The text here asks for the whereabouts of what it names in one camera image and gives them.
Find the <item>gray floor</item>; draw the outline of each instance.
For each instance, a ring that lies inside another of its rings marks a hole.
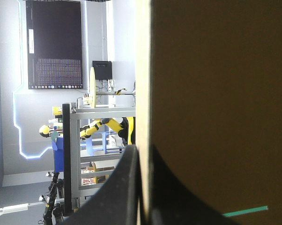
[[[16,204],[36,203],[40,195],[48,191],[50,182],[2,187],[0,208]],[[0,225],[37,225],[42,219],[45,205],[29,208],[28,211],[0,216]]]

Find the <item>black object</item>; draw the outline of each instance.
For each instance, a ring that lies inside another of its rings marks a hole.
[[[139,153],[126,146],[115,171],[98,192],[65,225],[134,225],[141,192]]]
[[[44,225],[52,225],[52,214],[55,216],[56,224],[63,221],[62,207],[60,204],[55,204],[57,193],[59,194],[59,197],[63,197],[61,194],[63,192],[63,180],[58,179],[58,176],[58,172],[53,173],[52,182],[48,187],[49,194],[45,198],[46,206],[42,221]]]
[[[70,151],[70,105],[62,105],[64,147],[64,216],[72,214],[71,204],[71,151]]]
[[[171,172],[156,147],[152,154],[151,225],[238,225],[192,194]]]
[[[29,89],[82,89],[81,3],[26,1]]]
[[[112,79],[112,62],[111,61],[92,61],[95,71],[96,80]]]

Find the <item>white wall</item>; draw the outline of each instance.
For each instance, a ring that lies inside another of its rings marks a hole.
[[[87,11],[88,35],[84,55],[85,68],[92,60],[106,59],[105,3],[84,2]],[[4,174],[28,173],[53,169],[52,150],[40,159],[26,159],[19,154],[18,130],[13,125],[12,93],[21,84],[20,28],[17,0],[0,0],[0,82],[3,126]],[[74,102],[82,93],[75,90],[28,90],[27,85],[15,94],[17,123],[22,127],[23,151],[27,155],[39,154],[50,146],[50,140],[42,138],[39,127],[52,118],[52,106]]]
[[[126,88],[132,91],[135,81],[135,0],[112,0],[107,2],[107,7],[107,27],[113,29],[113,34],[108,36],[108,60],[113,62],[115,90]],[[118,107],[133,106],[134,100],[132,96],[118,96],[115,103]]]

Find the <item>metal rod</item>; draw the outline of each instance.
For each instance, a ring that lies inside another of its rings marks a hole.
[[[103,91],[103,92],[96,92],[97,95],[135,95],[136,93],[133,91],[125,91],[125,92],[119,92],[117,94],[116,91]]]

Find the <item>brown cardboard surface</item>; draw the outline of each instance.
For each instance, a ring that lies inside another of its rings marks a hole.
[[[152,10],[152,143],[215,209],[268,205],[235,220],[282,224],[282,1]]]

